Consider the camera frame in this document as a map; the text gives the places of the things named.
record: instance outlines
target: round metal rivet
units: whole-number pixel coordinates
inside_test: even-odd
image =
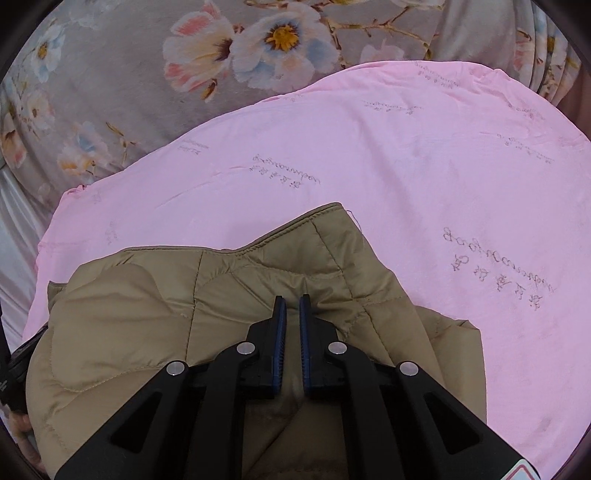
[[[179,375],[184,372],[184,365],[182,362],[171,362],[166,366],[166,373],[168,375]]]
[[[413,377],[418,373],[418,365],[413,362],[404,362],[400,364],[400,373],[407,377]]]
[[[342,355],[347,351],[347,346],[343,342],[332,342],[329,345],[329,352],[335,355]]]
[[[255,344],[250,342],[239,343],[236,350],[241,355],[250,355],[256,350]]]

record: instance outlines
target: sticker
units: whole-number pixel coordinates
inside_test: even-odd
[[[527,460],[521,459],[501,480],[540,480]]]

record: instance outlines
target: pink cloth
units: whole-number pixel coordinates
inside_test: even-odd
[[[470,63],[365,64],[201,125],[67,192],[47,282],[140,245],[237,248],[341,202],[415,304],[482,331],[488,423],[549,479],[591,421],[591,145]]]

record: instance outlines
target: floral fabric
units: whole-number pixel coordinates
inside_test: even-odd
[[[498,5],[513,12],[512,2]],[[460,3],[486,24],[491,7],[473,0],[64,0],[2,81],[0,150],[23,189],[53,210],[67,189],[121,171],[223,113],[359,63],[444,59],[444,35],[435,52],[431,44],[446,29],[474,44],[481,28],[470,38],[453,27]],[[455,59],[500,66],[529,86],[543,39],[530,0],[515,4],[516,20],[505,22],[513,51],[491,54],[488,44],[501,40],[485,38],[487,52]],[[567,44],[553,44],[565,55],[548,47],[540,93],[554,102],[580,62]]]

